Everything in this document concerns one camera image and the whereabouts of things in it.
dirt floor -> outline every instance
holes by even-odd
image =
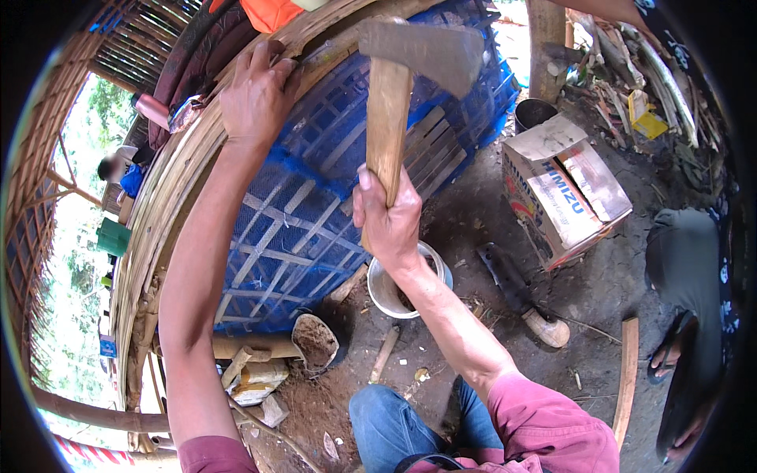
[[[633,213],[581,259],[554,270],[541,269],[525,233],[504,198],[502,159],[498,139],[479,150],[475,162],[452,185],[425,205],[421,239],[429,243],[451,268],[454,290],[471,308],[481,304],[483,321],[510,351],[520,370],[530,379],[576,398],[591,415],[612,424],[620,378],[621,346],[609,338],[571,324],[567,346],[556,350],[541,343],[500,296],[499,289],[475,249],[494,241],[513,257],[534,295],[534,300],[614,337],[621,337],[621,321],[629,315],[640,319],[639,370],[631,423],[621,452],[621,471],[671,471],[654,452],[669,380],[651,386],[646,364],[667,331],[674,311],[661,304],[644,283],[646,234],[655,214],[663,207],[700,207],[703,196],[684,184],[671,153],[662,149],[652,156],[617,151],[595,127],[599,116],[584,115],[578,97],[561,99],[560,110],[582,126],[634,205]],[[672,143],[658,143],[663,148]],[[663,197],[653,191],[654,184]],[[360,458],[352,438],[348,415],[350,396],[366,385],[376,354],[392,324],[401,327],[400,338],[386,365],[382,382],[403,394],[426,423],[440,434],[454,430],[454,414],[447,411],[456,373],[449,367],[421,319],[393,320],[370,302],[365,280],[332,313],[331,326],[351,332],[346,359],[313,380],[295,363],[293,375],[279,388],[291,411],[282,431],[300,442],[327,471],[354,471]],[[431,379],[414,381],[419,368]],[[577,372],[582,384],[575,381]],[[324,432],[341,438],[339,460],[331,459],[323,446]],[[252,442],[261,471],[307,469],[285,445],[264,435]]]

green container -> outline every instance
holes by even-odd
[[[129,246],[132,231],[118,222],[104,218],[97,229],[97,249],[122,257]]]

red sleeve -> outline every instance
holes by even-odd
[[[177,454],[183,473],[258,473],[245,446],[229,437],[195,437],[182,443]]]
[[[551,471],[618,471],[612,430],[562,394],[520,373],[502,376],[489,391],[491,420],[505,460],[539,455]]]

yellow box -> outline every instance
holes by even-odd
[[[634,90],[628,96],[628,110],[631,126],[648,139],[655,139],[668,129],[668,124],[651,111],[652,105],[646,99],[646,93]]]

blue jeans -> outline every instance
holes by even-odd
[[[371,384],[350,399],[350,420],[366,473],[392,473],[418,453],[455,453],[459,448],[503,449],[486,406],[462,379],[457,385],[460,429],[453,446],[431,430],[405,399],[383,384]]]

